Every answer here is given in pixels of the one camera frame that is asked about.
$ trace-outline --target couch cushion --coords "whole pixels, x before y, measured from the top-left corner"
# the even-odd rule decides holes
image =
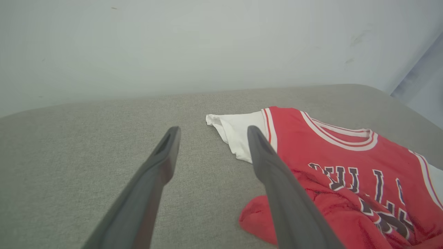
[[[443,131],[360,85],[254,89],[66,104],[0,119],[0,241],[7,248],[80,248],[170,126],[182,140],[151,248],[274,248],[241,230],[264,194],[205,115],[294,107],[347,128],[371,128],[443,164]]]

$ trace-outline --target wall stain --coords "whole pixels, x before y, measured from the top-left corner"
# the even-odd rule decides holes
[[[353,63],[353,62],[354,62],[354,58],[351,58],[351,59],[345,61],[345,64],[350,64],[350,63]]]
[[[368,33],[370,33],[371,30],[370,29],[366,29],[363,30],[358,36],[352,36],[351,37],[351,47],[355,47],[356,45],[358,45],[359,43],[363,42],[363,37],[366,36]]]

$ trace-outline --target black lettering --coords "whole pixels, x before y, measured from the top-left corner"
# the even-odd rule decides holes
[[[398,209],[398,219],[407,228],[409,228],[409,230],[411,230],[413,232],[414,231],[414,226],[412,225],[412,222],[410,222],[409,220],[406,219],[407,215],[408,214],[403,209],[401,209],[401,208]]]
[[[325,167],[325,171],[328,172],[327,176],[330,176],[334,173],[334,167]]]
[[[372,170],[374,172],[374,175],[377,177],[377,187],[375,189],[375,200],[378,203],[381,203],[381,198],[383,197],[383,173],[380,170]]]
[[[359,181],[358,181],[358,169],[357,168],[348,168],[349,173],[352,175],[352,185],[349,188],[352,192],[358,194],[359,193]]]
[[[390,201],[386,201],[386,209],[392,214],[395,215],[395,204],[390,202]]]
[[[345,184],[345,167],[336,166],[335,170],[337,172],[337,182],[342,186],[346,186]]]
[[[401,203],[403,205],[405,205],[404,200],[403,200],[403,189],[401,188],[400,180],[397,178],[397,179],[395,179],[395,181],[397,182],[398,198],[400,199]]]
[[[319,167],[320,165],[318,165],[316,163],[310,163],[310,164],[308,164],[308,166],[313,168],[313,169],[315,169],[315,170],[317,170],[317,167]]]

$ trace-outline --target red jersey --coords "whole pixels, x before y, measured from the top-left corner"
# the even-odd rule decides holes
[[[234,135],[225,129],[225,142],[238,158],[250,157],[249,151],[235,151],[245,143],[238,127],[258,126],[345,247],[443,248],[443,171],[423,156],[370,129],[328,125],[296,109],[260,113],[262,123],[226,115]],[[241,133],[238,140],[235,133]],[[239,223],[276,244],[265,196],[245,207]]]

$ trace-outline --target red fabric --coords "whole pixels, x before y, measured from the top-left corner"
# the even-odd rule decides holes
[[[416,155],[375,133],[354,137],[323,127],[334,141],[361,143],[340,142],[352,149],[342,148],[319,136],[300,111],[269,109],[278,155],[345,247],[442,248],[443,211],[431,199]],[[375,146],[353,150],[371,144]],[[239,223],[244,230],[277,244],[266,196],[254,198]]]

